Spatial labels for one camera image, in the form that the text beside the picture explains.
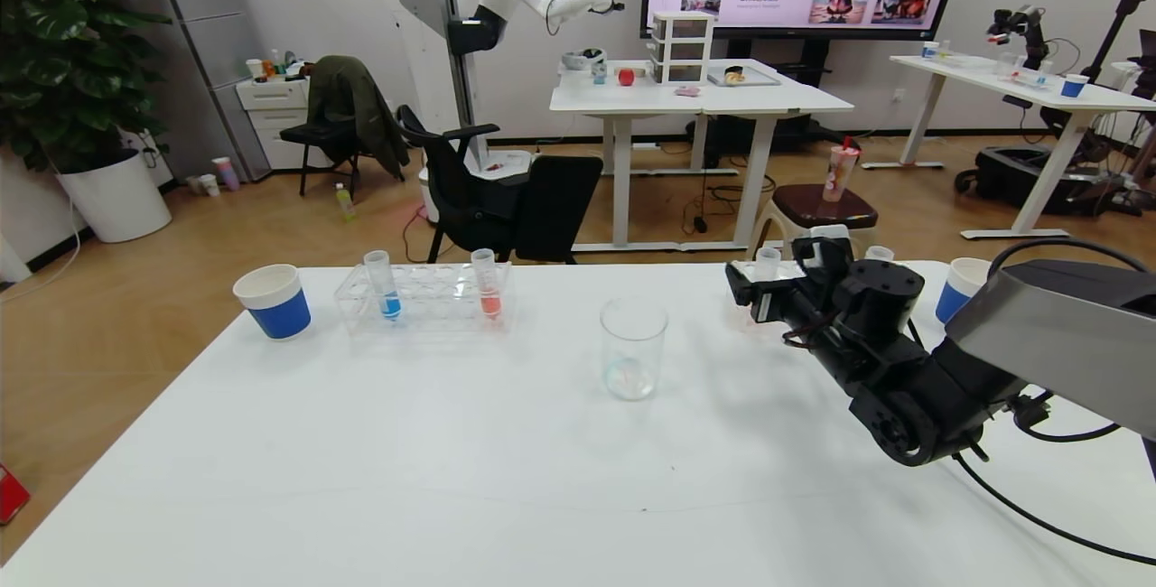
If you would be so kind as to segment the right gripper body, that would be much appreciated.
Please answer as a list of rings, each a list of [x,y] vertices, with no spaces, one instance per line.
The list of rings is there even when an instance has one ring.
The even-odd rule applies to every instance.
[[[816,327],[825,320],[817,287],[806,281],[806,298],[798,298],[785,306],[751,306],[749,315],[756,324],[779,322],[790,327]]]

